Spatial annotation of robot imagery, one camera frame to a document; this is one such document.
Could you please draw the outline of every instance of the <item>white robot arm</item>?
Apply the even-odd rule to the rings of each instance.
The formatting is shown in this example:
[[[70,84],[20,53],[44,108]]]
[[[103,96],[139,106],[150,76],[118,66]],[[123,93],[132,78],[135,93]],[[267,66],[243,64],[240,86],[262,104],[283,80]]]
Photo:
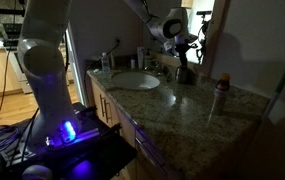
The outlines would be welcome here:
[[[153,17],[141,0],[124,1],[153,36],[162,41],[175,38],[182,66],[186,66],[185,52],[192,41],[187,29],[186,10],[174,8],[167,17],[160,19]],[[18,54],[40,108],[27,145],[31,152],[39,151],[48,138],[56,144],[71,142],[81,130],[67,90],[63,58],[58,50],[69,21],[70,4],[71,0],[29,0],[27,4]]]
[[[175,51],[179,53],[181,67],[187,69],[186,52],[190,48],[196,48],[189,45],[197,39],[188,31],[188,16],[186,9],[177,7],[171,9],[165,18],[154,17],[143,0],[124,0],[129,7],[146,24],[150,33],[159,39],[162,43],[174,38]]]
[[[70,96],[58,46],[67,28],[71,0],[30,0],[18,44],[19,61],[39,105],[27,148],[38,152],[50,139],[74,140],[81,129]],[[25,131],[26,139],[30,127]]]

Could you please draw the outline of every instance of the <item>faucet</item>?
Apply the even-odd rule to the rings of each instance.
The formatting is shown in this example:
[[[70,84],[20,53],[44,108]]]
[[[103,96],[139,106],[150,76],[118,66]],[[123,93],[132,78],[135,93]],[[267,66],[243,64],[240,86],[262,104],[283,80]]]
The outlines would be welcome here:
[[[172,81],[172,74],[167,66],[163,66],[158,61],[150,60],[148,65],[144,68],[146,71],[152,71],[158,76],[164,75],[167,82]]]
[[[160,75],[160,76],[163,75],[161,63],[159,63],[155,60],[150,60],[144,69],[146,71],[152,71],[156,75]]]

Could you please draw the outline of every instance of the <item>wooden floor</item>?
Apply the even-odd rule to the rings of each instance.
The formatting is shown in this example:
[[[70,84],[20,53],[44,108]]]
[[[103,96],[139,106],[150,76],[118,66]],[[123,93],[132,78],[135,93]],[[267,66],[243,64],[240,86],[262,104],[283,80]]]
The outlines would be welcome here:
[[[71,101],[78,102],[74,84],[69,85]],[[32,117],[37,109],[37,103],[33,94],[13,94],[5,96],[0,113],[0,125],[10,125]]]

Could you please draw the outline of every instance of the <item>wall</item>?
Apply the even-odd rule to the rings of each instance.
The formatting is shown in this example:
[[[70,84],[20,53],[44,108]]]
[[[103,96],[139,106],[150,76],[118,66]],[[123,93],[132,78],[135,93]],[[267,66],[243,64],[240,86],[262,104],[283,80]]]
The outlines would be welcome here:
[[[285,67],[285,1],[231,0],[211,77],[270,97]]]
[[[124,1],[73,1],[70,27],[82,92],[85,92],[87,60],[109,51],[116,44],[116,38],[121,43],[114,56],[135,54],[136,48],[142,45],[142,22]]]
[[[211,76],[270,97],[285,68],[285,1],[231,0]],[[285,179],[285,89],[235,179]]]

